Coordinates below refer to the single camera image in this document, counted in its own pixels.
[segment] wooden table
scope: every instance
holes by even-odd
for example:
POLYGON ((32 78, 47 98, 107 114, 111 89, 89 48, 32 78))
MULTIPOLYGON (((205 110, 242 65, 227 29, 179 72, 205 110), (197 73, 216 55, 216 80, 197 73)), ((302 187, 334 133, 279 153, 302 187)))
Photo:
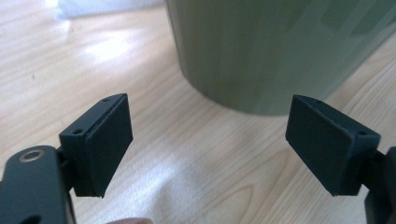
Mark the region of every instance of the wooden table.
MULTIPOLYGON (((358 197, 333 198, 285 140, 286 116, 232 111, 182 76, 164 6, 55 19, 53 1, 0 9, 0 177, 7 159, 127 92, 134 141, 106 197, 76 198, 78 223, 364 223, 358 197)), ((396 37, 326 101, 396 146, 396 37)))

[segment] finger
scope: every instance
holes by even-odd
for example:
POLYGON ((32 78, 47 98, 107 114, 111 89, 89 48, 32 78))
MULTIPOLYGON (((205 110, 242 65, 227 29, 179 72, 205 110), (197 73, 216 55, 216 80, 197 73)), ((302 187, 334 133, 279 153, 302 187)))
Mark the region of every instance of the finger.
POLYGON ((153 224, 153 223, 148 218, 130 217, 125 219, 120 219, 117 221, 108 222, 107 224, 153 224))

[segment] black mount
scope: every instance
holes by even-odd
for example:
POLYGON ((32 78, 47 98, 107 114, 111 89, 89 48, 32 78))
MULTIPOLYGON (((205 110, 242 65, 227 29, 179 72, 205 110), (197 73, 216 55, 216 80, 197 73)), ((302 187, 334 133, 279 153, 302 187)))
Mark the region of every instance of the black mount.
POLYGON ((104 197, 133 141, 128 96, 99 101, 59 134, 61 147, 18 152, 0 185, 0 223, 76 223, 69 191, 104 197))
POLYGON ((380 135, 325 103, 294 95, 286 139, 332 196, 357 195, 367 223, 396 223, 396 147, 377 151, 380 135))

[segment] rectangular pad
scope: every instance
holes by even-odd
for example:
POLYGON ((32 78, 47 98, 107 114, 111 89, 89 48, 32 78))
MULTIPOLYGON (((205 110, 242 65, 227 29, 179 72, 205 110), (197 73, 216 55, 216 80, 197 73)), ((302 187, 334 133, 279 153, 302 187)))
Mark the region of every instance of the rectangular pad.
POLYGON ((357 195, 380 135, 329 105, 294 95, 286 139, 331 195, 357 195))
POLYGON ((59 134, 64 155, 78 170, 77 196, 105 196, 133 141, 127 94, 99 101, 59 134))

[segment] green container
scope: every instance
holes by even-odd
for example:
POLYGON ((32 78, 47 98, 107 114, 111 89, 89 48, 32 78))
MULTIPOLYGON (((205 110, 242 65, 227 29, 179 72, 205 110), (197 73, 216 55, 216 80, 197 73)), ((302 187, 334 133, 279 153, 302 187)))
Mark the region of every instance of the green container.
POLYGON ((324 100, 396 29, 396 0, 166 0, 181 69, 208 98, 261 115, 324 100))

